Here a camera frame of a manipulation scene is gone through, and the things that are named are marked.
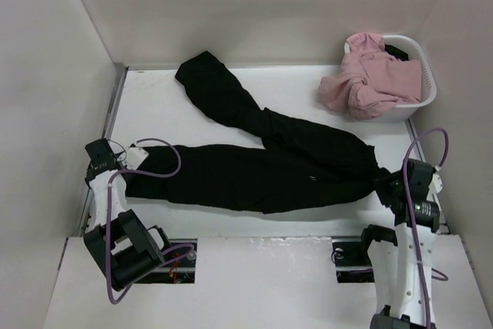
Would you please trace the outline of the black trousers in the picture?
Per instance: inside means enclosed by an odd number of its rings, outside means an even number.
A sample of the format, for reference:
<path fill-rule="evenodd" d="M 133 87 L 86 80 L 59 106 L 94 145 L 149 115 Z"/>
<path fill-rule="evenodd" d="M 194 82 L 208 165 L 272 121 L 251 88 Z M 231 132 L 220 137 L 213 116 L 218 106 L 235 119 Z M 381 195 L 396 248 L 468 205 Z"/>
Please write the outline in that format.
<path fill-rule="evenodd" d="M 209 52 L 182 63 L 176 80 L 205 116 L 257 136 L 263 145 L 151 146 L 128 179 L 128 197 L 285 213 L 363 199 L 385 170 L 374 147 L 354 134 L 259 107 Z"/>

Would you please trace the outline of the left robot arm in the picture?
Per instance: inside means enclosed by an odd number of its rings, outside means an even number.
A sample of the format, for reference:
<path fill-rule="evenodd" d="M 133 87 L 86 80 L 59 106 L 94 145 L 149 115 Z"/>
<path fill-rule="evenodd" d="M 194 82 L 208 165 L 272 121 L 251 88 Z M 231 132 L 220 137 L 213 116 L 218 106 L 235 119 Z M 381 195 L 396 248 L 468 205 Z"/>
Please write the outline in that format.
<path fill-rule="evenodd" d="M 145 227 L 127 208 L 126 185 L 132 174 L 121 171 L 138 169 L 149 153 L 131 145 L 117 154 L 107 139 L 87 144 L 86 152 L 90 158 L 86 182 L 94 194 L 95 214 L 83 241 L 111 288 L 122 291 L 173 257 L 163 229 Z"/>

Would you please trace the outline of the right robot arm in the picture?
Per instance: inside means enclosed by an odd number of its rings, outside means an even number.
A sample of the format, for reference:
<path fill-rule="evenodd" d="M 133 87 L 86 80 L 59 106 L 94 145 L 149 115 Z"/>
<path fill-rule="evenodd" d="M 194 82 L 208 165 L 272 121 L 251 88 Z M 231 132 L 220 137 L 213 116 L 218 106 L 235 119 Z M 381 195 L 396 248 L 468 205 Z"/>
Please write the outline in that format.
<path fill-rule="evenodd" d="M 394 225 L 369 225 L 357 245 L 357 255 L 371 264 L 374 275 L 372 328 L 436 326 L 431 281 L 440 208 L 428 195 L 438 178 L 432 165 L 411 159 L 402 170 L 374 181 L 380 202 L 394 214 Z"/>

